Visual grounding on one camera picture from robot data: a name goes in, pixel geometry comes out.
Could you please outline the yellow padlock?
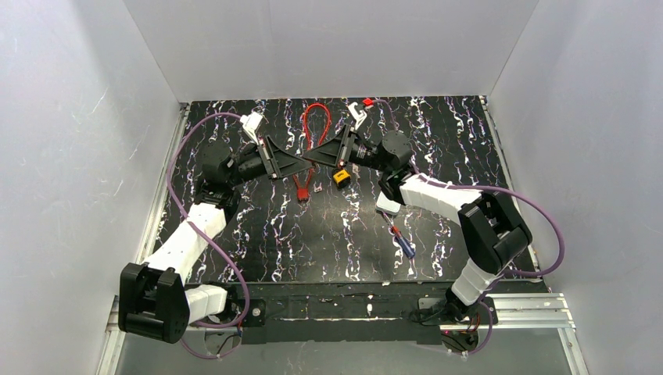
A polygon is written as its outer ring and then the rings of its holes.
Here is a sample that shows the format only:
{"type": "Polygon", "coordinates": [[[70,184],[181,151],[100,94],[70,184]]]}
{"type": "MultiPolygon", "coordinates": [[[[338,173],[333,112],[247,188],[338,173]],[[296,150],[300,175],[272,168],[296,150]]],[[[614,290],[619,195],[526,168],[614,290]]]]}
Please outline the yellow padlock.
{"type": "Polygon", "coordinates": [[[351,175],[347,172],[346,169],[339,168],[333,169],[331,178],[339,190],[346,188],[352,180],[351,175]]]}

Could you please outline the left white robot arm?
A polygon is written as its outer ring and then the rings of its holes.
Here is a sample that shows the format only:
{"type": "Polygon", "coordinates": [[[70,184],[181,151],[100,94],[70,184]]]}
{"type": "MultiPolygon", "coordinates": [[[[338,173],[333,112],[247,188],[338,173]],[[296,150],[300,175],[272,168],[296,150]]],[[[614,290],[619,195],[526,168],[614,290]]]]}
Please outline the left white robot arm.
{"type": "Polygon", "coordinates": [[[185,277],[238,210],[237,187],[266,176],[279,180],[311,163],[280,149],[266,136],[239,153],[221,142],[202,150],[202,175],[187,216],[143,263],[128,263],[120,274],[118,327],[126,333],[178,342],[185,329],[226,309],[228,290],[219,284],[188,287],[185,277]]]}

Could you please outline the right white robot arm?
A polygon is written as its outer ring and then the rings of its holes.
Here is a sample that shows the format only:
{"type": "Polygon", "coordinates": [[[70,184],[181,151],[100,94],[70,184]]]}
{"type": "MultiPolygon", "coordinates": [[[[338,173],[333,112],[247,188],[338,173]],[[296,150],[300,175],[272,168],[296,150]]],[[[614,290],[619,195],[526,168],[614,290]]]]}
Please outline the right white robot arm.
{"type": "Polygon", "coordinates": [[[469,317],[508,263],[532,242],[532,234],[505,189],[444,184],[418,172],[411,159],[409,138],[398,130],[379,143],[348,131],[304,152],[313,163],[340,167],[349,162],[381,174],[376,209],[386,219],[411,206],[451,219],[461,228],[468,261],[428,319],[469,317]]]}

